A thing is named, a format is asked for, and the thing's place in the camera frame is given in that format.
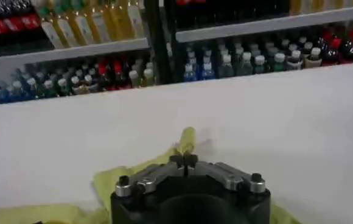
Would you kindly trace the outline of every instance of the yellow bottle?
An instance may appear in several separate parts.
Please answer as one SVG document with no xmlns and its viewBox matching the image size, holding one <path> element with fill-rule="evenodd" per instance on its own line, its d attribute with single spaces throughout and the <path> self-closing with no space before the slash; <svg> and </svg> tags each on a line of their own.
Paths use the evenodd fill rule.
<svg viewBox="0 0 353 224">
<path fill-rule="evenodd" d="M 110 0 L 110 18 L 114 23 L 119 40 L 135 37 L 130 24 L 127 7 L 128 2 L 126 0 Z"/>
<path fill-rule="evenodd" d="M 68 47 L 67 40 L 56 21 L 50 16 L 47 7 L 38 10 L 41 27 L 56 49 Z"/>
<path fill-rule="evenodd" d="M 100 43 L 99 34 L 94 21 L 85 10 L 82 0 L 72 0 L 74 20 L 86 44 Z"/>
<path fill-rule="evenodd" d="M 55 4 L 55 13 L 57 14 L 57 24 L 61 31 L 63 31 L 68 45 L 70 47 L 85 45 L 85 41 L 80 34 L 78 25 L 72 20 L 72 17 L 68 16 L 69 13 L 66 13 L 62 4 Z"/>
<path fill-rule="evenodd" d="M 104 4 L 104 0 L 101 1 L 102 3 L 98 4 L 98 0 L 90 0 L 91 17 L 97 28 L 100 41 L 106 43 L 111 40 L 116 40 L 117 35 L 114 31 L 115 28 L 113 22 L 109 16 L 108 7 Z"/>
</svg>

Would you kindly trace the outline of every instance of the yellow cloth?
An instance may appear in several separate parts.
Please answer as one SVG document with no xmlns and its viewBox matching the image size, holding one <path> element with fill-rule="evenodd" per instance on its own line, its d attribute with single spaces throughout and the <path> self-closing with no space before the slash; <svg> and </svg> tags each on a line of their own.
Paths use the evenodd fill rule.
<svg viewBox="0 0 353 224">
<path fill-rule="evenodd" d="M 130 168 L 120 166 L 95 174 L 94 185 L 104 208 L 90 214 L 85 214 L 81 209 L 72 205 L 23 206 L 0 209 L 0 224 L 32 224 L 38 221 L 47 222 L 47 224 L 109 224 L 110 194 L 114 191 L 114 186 L 121 175 L 133 175 L 150 164 L 166 163 L 171 155 L 175 155 L 177 152 L 193 152 L 194 148 L 195 130 L 188 127 L 184 129 L 179 144 L 168 149 L 163 155 Z M 284 209 L 272 205 L 271 224 L 301 223 Z"/>
</svg>

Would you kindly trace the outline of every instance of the red bottle cap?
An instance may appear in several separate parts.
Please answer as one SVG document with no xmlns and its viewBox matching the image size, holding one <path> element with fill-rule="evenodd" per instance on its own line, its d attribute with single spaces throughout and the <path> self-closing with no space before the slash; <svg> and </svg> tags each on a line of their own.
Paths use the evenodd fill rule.
<svg viewBox="0 0 353 224">
<path fill-rule="evenodd" d="M 340 44 L 341 44 L 341 39 L 336 38 L 336 39 L 332 40 L 332 42 L 330 43 L 330 47 L 337 49 L 337 48 L 339 48 Z"/>
</svg>

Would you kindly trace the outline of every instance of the black machine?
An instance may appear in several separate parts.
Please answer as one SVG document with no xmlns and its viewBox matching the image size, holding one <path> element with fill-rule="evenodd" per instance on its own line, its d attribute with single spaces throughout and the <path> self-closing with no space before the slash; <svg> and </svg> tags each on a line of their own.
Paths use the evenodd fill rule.
<svg viewBox="0 0 353 224">
<path fill-rule="evenodd" d="M 269 224 L 270 191 L 258 173 L 185 153 L 121 176 L 111 212 L 113 224 Z"/>
</svg>

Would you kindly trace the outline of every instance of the shelf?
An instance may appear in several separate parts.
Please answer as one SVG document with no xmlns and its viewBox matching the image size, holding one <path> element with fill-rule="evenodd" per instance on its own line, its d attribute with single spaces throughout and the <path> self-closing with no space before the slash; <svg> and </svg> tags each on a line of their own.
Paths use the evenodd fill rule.
<svg viewBox="0 0 353 224">
<path fill-rule="evenodd" d="M 262 21 L 254 21 L 250 23 L 182 31 L 176 33 L 176 40 L 180 43 L 198 40 L 209 40 L 249 33 L 260 33 L 301 26 L 313 26 L 324 23 L 347 21 L 350 19 L 353 19 L 353 7 L 298 16 L 288 16 Z"/>
<path fill-rule="evenodd" d="M 29 54 L 3 56 L 0 57 L 0 66 L 7 63 L 10 63 L 11 65 L 21 65 L 26 63 L 85 57 L 98 54 L 108 54 L 113 52 L 140 50 L 146 48 L 149 48 L 147 39 L 140 38 L 135 40 L 124 40 L 104 44 L 87 45 L 82 47 L 56 49 L 52 51 L 41 51 Z"/>
</svg>

